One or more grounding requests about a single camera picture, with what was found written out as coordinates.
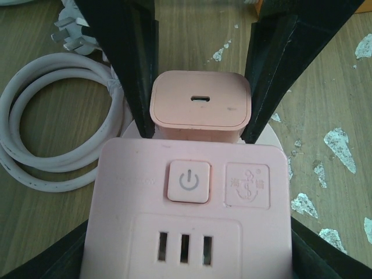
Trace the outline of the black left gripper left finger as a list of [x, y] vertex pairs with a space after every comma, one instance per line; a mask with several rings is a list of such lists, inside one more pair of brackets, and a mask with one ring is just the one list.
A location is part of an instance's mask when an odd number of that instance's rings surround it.
[[123, 87], [138, 131], [152, 138], [149, 107], [158, 76], [158, 27], [154, 1], [77, 1], [80, 12]]

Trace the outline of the pink round socket base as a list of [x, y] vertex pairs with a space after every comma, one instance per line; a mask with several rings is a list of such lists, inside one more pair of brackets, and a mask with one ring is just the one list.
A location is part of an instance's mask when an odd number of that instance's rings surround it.
[[[128, 125], [126, 130], [122, 132], [121, 137], [122, 138], [141, 138], [141, 135], [138, 131], [137, 125], [134, 120]], [[152, 138], [158, 139], [158, 140], [164, 139], [164, 136], [158, 127], [155, 128], [155, 133]], [[264, 130], [262, 131], [261, 135], [256, 141], [256, 144], [272, 145], [272, 146], [276, 146], [280, 148], [281, 150], [283, 150], [280, 140], [277, 137], [277, 134], [274, 132], [274, 130], [271, 128], [269, 124], [267, 124]]]

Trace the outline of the pink cube socket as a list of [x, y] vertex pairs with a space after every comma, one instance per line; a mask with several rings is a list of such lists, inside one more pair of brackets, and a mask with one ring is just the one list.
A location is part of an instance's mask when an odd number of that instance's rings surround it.
[[288, 159], [272, 145], [114, 138], [81, 278], [291, 278]]

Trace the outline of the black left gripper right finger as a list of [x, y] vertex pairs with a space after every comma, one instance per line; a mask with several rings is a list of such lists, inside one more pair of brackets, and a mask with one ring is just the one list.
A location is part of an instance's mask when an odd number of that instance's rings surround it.
[[312, 63], [363, 0], [263, 1], [252, 24], [245, 78], [251, 86], [251, 119], [241, 138], [254, 144], [298, 77]]

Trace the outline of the small pink usb charger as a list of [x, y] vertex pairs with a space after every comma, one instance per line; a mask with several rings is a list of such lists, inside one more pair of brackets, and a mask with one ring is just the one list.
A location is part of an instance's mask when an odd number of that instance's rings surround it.
[[170, 70], [155, 80], [149, 111], [164, 139], [236, 143], [251, 118], [251, 88], [238, 73]]

